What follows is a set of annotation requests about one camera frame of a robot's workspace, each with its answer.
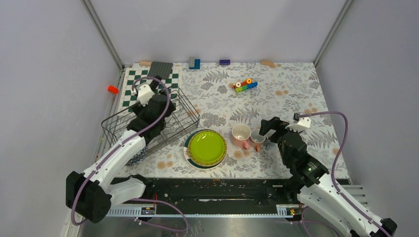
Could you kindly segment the pink dotted mug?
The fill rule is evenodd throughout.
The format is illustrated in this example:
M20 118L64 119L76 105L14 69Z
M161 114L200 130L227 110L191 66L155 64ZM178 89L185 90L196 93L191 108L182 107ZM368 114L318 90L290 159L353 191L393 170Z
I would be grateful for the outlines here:
M250 135L251 146L258 153L261 151L261 146L266 140L266 136L260 135L259 132L260 132L260 129L254 129Z

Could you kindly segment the black wire dish rack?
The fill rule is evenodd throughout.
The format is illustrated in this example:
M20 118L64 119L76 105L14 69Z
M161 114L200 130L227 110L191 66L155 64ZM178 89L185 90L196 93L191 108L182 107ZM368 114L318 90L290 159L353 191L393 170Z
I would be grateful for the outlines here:
M175 106L176 110L172 112L169 117L165 118L166 126L160 135L154 138L149 145L147 145L148 150L146 157L156 153L167 145L173 145L174 142L178 142L180 138L187 133L192 132L199 125L199 113L181 88L178 89L178 92L178 102ZM134 105L129 106L126 110L132 109L136 105L141 104L135 103ZM129 122L136 117L136 114L133 111L126 115L121 115L122 112L123 111L115 113L114 115L104 119L101 123L109 147L117 143L123 132L126 130Z

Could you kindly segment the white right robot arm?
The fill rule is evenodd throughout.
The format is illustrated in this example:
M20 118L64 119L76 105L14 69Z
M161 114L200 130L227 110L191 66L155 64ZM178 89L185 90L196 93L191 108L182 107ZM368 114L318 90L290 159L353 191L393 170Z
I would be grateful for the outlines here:
M290 203L300 202L322 215L345 237L392 237L397 224L390 218L381 218L354 198L332 173L307 151L301 132L311 121L302 118L297 123L282 121L279 117L263 119L260 135L270 130L269 141L278 145L282 163L291 178L281 193Z

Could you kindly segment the grey blue cup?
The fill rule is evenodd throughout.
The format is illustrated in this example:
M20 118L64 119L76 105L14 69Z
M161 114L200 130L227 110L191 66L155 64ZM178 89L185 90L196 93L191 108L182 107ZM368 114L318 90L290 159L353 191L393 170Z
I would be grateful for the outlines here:
M269 139L266 139L263 143L264 150L269 150L272 147L272 142Z

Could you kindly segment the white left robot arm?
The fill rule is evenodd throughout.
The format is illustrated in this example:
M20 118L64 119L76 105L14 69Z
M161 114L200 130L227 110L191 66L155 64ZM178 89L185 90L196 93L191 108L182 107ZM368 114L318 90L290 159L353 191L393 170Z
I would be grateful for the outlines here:
M168 94L145 95L146 104L135 110L136 117L128 124L121 138L96 163L81 173L71 172L66 178L65 204L71 209L71 222L79 226L76 214L93 223L100 222L109 210L125 201L137 198L147 203L153 190L140 178L132 177L112 184L116 173L137 153L158 137L165 119L175 111Z

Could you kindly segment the blue white patterned bowl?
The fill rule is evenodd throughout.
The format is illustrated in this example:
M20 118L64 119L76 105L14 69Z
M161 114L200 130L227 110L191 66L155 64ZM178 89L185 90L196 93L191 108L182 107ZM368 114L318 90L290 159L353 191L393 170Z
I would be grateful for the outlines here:
M139 162L143 161L147 155L148 148L145 147L138 153L132 156L132 158L125 164L125 166L134 166Z

